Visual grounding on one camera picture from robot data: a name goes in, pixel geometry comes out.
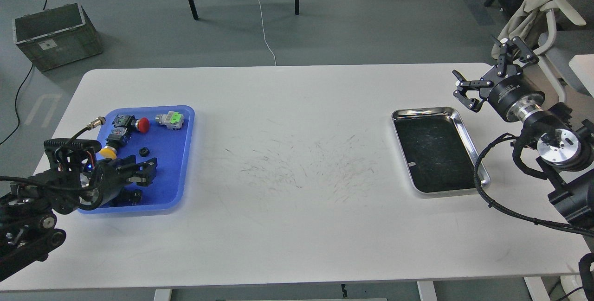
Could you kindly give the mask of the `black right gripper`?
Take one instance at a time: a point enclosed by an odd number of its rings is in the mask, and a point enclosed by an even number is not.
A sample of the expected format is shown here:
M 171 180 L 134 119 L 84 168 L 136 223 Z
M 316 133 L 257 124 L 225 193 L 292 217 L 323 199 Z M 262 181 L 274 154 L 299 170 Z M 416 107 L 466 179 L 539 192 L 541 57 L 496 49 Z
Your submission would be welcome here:
M 537 112 L 543 111 L 544 94 L 536 90 L 535 86 L 517 73 L 507 76 L 512 67 L 521 64 L 537 64 L 539 58 L 519 36 L 497 39 L 491 37 L 494 45 L 499 49 L 496 72 L 488 72 L 484 80 L 468 81 L 457 70 L 452 74 L 456 77 L 457 85 L 452 95 L 470 111 L 478 113 L 487 101 L 505 122 L 526 122 Z M 478 98 L 469 98 L 467 93 L 475 91 Z

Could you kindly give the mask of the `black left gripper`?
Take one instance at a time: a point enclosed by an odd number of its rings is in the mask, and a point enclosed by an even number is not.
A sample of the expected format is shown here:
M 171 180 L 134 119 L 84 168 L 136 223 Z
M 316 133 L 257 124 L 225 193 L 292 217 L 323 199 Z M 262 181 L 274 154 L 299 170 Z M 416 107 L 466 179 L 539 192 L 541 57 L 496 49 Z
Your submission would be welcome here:
M 100 160 L 96 167 L 96 187 L 91 208 L 96 209 L 117 197 L 129 184 L 148 187 L 157 175 L 157 161 L 136 163 L 136 155 L 112 160 Z

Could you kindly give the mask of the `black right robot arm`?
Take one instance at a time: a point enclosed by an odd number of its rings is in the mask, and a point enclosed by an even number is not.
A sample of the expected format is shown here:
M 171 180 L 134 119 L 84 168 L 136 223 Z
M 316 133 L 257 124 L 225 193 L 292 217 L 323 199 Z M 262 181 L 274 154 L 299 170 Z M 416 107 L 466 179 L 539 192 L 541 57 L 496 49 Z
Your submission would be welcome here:
M 522 65 L 536 64 L 537 55 L 518 36 L 495 39 L 499 48 L 497 63 L 478 80 L 466 80 L 454 70 L 458 80 L 455 98 L 473 112 L 487 102 L 505 122 L 521 122 L 518 136 L 505 133 L 478 155 L 473 168 L 479 195 L 499 212 L 556 231 L 593 237 L 593 123 L 582 121 L 581 128 L 570 125 L 572 109 L 558 102 L 543 108 L 545 94 L 523 76 Z M 549 181 L 554 190 L 549 203 L 564 217 L 564 223 L 525 216 L 499 204 L 486 194 L 478 168 L 496 145 L 510 141 L 512 160 L 524 174 Z

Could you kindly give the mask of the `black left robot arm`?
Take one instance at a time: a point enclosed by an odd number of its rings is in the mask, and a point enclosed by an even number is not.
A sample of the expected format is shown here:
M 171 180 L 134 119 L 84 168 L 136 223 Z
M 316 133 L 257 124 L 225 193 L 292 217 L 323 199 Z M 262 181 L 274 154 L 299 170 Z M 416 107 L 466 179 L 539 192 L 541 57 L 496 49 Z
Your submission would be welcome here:
M 98 117 L 70 138 L 46 140 L 48 170 L 28 178 L 1 178 L 10 183 L 9 193 L 1 197 L 2 280 L 35 261 L 47 260 L 65 242 L 66 232 L 56 227 L 58 214 L 92 211 L 112 200 L 136 204 L 142 199 L 140 190 L 125 187 L 151 185 L 157 158 L 97 159 L 100 142 L 82 140 L 80 135 L 104 124 L 105 118 Z

